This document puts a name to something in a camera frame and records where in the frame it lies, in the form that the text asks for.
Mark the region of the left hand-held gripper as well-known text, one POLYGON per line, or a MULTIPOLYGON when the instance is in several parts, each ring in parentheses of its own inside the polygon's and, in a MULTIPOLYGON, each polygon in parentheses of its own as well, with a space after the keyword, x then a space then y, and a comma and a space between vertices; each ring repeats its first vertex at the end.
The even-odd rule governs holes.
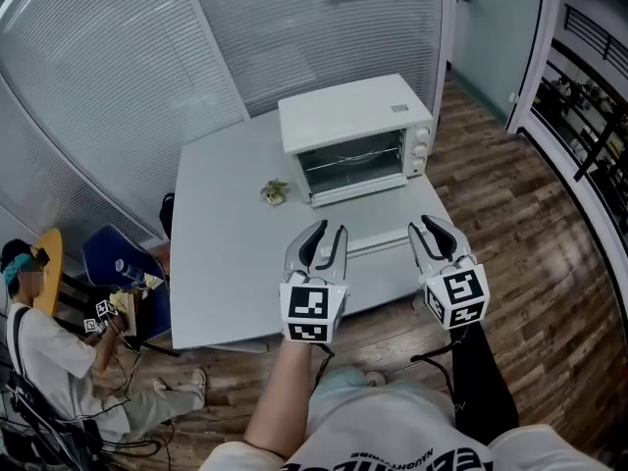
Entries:
POLYGON ((310 266, 319 242, 325 235, 327 220, 319 221, 301 232, 288 246, 279 295, 283 335, 286 340, 305 343, 331 343, 344 314, 348 286, 341 284, 346 274, 348 231, 340 226, 329 256, 310 266))

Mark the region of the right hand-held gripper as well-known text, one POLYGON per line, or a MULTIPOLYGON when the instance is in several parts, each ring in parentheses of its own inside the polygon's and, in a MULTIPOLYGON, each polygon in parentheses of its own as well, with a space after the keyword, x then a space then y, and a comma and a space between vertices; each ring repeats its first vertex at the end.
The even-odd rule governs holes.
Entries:
POLYGON ((452 223, 431 215, 421 222, 408 225, 408 238, 426 306, 445 330, 480 322, 491 297, 484 265, 452 223))

